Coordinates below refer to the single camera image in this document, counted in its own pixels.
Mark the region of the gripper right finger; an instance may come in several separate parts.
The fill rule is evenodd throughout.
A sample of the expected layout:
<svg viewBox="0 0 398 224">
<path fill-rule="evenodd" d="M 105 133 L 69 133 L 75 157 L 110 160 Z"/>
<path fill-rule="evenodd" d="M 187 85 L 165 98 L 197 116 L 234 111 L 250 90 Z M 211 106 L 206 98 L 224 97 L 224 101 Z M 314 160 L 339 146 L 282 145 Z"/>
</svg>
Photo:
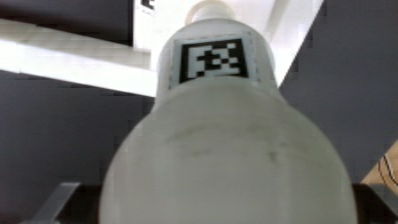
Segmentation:
<svg viewBox="0 0 398 224">
<path fill-rule="evenodd" d="M 398 195 L 382 184 L 370 185 L 373 200 L 370 210 L 373 217 L 398 217 Z"/>
</svg>

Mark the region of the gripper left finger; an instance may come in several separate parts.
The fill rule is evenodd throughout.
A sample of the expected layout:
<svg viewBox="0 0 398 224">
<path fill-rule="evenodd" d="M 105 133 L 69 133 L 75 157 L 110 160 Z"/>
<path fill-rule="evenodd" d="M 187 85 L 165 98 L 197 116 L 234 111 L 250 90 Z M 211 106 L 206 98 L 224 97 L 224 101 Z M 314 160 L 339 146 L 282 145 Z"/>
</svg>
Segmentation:
<svg viewBox="0 0 398 224">
<path fill-rule="evenodd" d="M 57 217 L 60 215 L 62 209 L 66 208 L 67 201 L 73 197 L 78 187 L 78 182 L 62 182 L 59 184 L 34 217 L 20 224 L 60 224 Z"/>
</svg>

